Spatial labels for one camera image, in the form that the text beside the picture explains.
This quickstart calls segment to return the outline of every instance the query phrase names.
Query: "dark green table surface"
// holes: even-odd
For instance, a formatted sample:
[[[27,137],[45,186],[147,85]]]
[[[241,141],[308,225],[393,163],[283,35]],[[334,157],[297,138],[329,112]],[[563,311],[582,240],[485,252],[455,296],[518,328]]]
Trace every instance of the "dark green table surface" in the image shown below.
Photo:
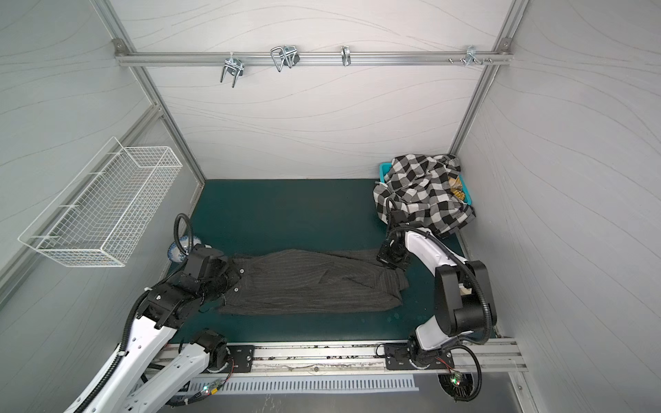
[[[226,254],[263,255],[379,248],[385,224],[372,198],[374,180],[209,180],[192,216],[203,243]],[[456,237],[443,240],[461,254]],[[400,307],[378,313],[222,315],[210,309],[186,322],[172,342],[203,329],[230,342],[406,338],[432,316],[434,278],[412,257]]]

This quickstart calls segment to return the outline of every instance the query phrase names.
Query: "aluminum frame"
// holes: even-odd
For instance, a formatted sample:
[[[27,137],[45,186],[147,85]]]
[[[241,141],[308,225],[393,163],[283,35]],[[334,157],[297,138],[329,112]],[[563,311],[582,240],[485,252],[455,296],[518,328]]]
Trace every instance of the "aluminum frame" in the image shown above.
[[[113,40],[115,39],[121,39],[123,43],[123,47],[126,48],[127,52],[134,52],[135,46],[131,42],[131,39],[129,38],[126,30],[124,29],[124,26],[122,26],[122,23],[120,22],[119,17],[117,16],[117,13],[115,13],[115,10],[112,8],[112,5],[110,4],[109,0],[90,0],[92,3],[92,6],[95,8],[97,11],[97,14],[103,24],[105,25],[106,29],[108,30],[108,33],[112,37]],[[113,42],[115,47],[117,48],[118,45],[117,43]],[[165,127],[168,129],[169,133],[172,135],[173,140],[175,141],[176,146],[179,148],[179,151],[182,153],[184,159],[186,160],[186,163],[188,166],[190,166],[193,174],[195,175],[196,179],[198,182],[202,185],[204,185],[206,181],[206,177],[204,176],[204,173],[202,172],[202,169],[200,168],[200,165],[198,164],[197,160],[195,159],[195,156],[193,155],[193,152],[190,150],[190,147],[188,146],[188,143],[184,139],[184,136],[182,135],[181,131],[179,130],[179,127],[176,125],[172,114],[168,110],[167,106],[165,105],[165,101],[163,100],[163,97],[159,93],[159,91],[156,89],[156,86],[154,85],[154,82],[151,80],[151,77],[149,76],[149,73],[147,70],[143,67],[132,67],[131,68],[133,74],[136,76],[136,79],[140,86],[142,87],[142,90],[144,93],[147,95],[148,99],[158,108],[160,108],[163,112],[163,123],[165,123]]]
[[[421,370],[388,370],[386,359],[377,356],[377,349],[381,344],[393,342],[405,343],[406,340],[256,342],[233,343],[230,346],[255,346],[251,372],[234,373],[238,377],[401,374],[402,372],[439,374],[447,372],[441,363]],[[482,371],[485,373],[527,371],[527,365],[515,339],[493,338],[482,346],[472,344],[468,346],[475,352]],[[451,352],[456,369],[463,372],[476,371],[473,359],[468,353],[463,350],[452,350]],[[177,354],[178,344],[169,344],[156,355],[153,362],[167,364]],[[203,376],[207,378],[223,377],[223,374],[205,373]]]
[[[525,7],[527,6],[528,1],[529,0],[512,1],[510,11],[508,11],[507,16],[505,17],[505,23],[502,25],[500,34],[494,43],[494,51],[499,49],[509,51],[510,46],[512,45],[512,38],[514,37],[514,33],[516,32],[517,27],[519,27],[519,23],[521,22],[521,18],[524,15]],[[452,155],[459,153],[461,144],[463,143],[464,139],[466,139],[466,136],[468,135],[468,132],[473,125],[473,121],[475,121],[475,116],[477,115],[480,106],[482,106],[482,103],[485,101],[486,93],[491,87],[491,84],[496,77],[496,73],[498,73],[498,65],[491,65],[485,67],[482,75],[480,75],[480,79],[477,81],[477,86],[475,87],[471,101],[468,103],[468,108],[466,109],[466,113],[461,119],[459,129],[457,129],[457,133],[455,134],[452,144],[450,145],[450,150],[448,153]]]
[[[128,52],[116,56],[120,66],[222,66],[229,52],[221,53],[138,53]],[[273,66],[268,52],[233,52],[232,57],[248,66]],[[337,52],[299,52],[297,66],[346,66],[341,50]],[[508,65],[512,54],[476,52],[474,66]],[[466,52],[351,52],[351,66],[464,66]]]

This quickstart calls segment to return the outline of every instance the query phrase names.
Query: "gray wall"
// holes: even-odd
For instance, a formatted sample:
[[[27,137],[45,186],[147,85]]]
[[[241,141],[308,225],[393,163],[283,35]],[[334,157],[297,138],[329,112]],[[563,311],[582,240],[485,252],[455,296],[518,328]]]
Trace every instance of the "gray wall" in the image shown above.
[[[661,3],[532,0],[459,155],[543,412],[661,410]]]
[[[0,268],[52,196],[148,107],[87,0],[2,2]],[[175,146],[160,120],[138,142],[153,143]],[[190,211],[195,189],[184,166],[124,268],[37,261],[0,311],[1,411],[59,412],[84,389],[128,307],[164,270],[172,220]]]

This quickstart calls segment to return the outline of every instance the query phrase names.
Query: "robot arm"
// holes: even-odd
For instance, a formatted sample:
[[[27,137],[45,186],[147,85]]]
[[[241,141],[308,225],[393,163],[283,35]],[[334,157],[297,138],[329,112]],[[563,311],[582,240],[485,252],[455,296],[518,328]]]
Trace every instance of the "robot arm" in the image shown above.
[[[397,224],[397,212],[391,219]],[[396,226],[389,231],[377,259],[395,268],[408,266],[412,253],[434,276],[434,316],[416,328],[410,343],[410,360],[428,365],[444,346],[469,341],[484,344],[496,323],[496,307],[485,265],[468,261],[448,249],[429,229]],[[482,331],[483,338],[467,338]]]
[[[65,413],[156,412],[191,378],[213,368],[229,368],[227,340],[211,330],[197,334],[168,366],[134,393],[149,363],[205,300],[227,291],[238,278],[222,251],[196,245],[182,271],[154,285],[136,303],[125,351],[119,345],[92,382]],[[209,393],[213,387],[206,389]]]
[[[168,366],[130,393],[151,360],[184,321],[205,300],[214,300],[227,291],[239,277],[229,268],[228,259],[221,251],[202,245],[189,250],[186,265],[177,277],[158,283],[149,289],[146,297],[142,296],[144,300],[132,320],[128,343],[123,343],[126,351],[121,352],[118,346],[65,413],[156,412],[191,378],[209,367],[218,371],[228,366],[225,338],[204,330]],[[414,368],[420,368],[429,365],[428,361],[444,349],[458,345],[461,340],[468,341],[466,334],[484,330],[485,336],[488,335],[490,326],[496,322],[496,312],[486,268],[481,262],[467,261],[447,249],[429,230],[408,225],[389,232],[377,259],[392,267],[405,268],[409,253],[416,255],[435,276],[435,314],[416,329],[407,348],[407,359]],[[220,385],[213,383],[204,391],[212,394]]]

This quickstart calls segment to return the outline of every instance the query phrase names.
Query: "plaid fabric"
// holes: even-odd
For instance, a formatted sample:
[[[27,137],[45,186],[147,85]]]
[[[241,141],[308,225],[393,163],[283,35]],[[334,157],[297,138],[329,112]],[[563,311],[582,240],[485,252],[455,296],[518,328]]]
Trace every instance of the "plaid fabric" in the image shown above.
[[[461,188],[459,159],[453,155],[403,155],[393,159],[385,183],[374,188],[377,214],[387,223],[386,200],[438,236],[446,236],[475,217],[475,210],[455,194]]]

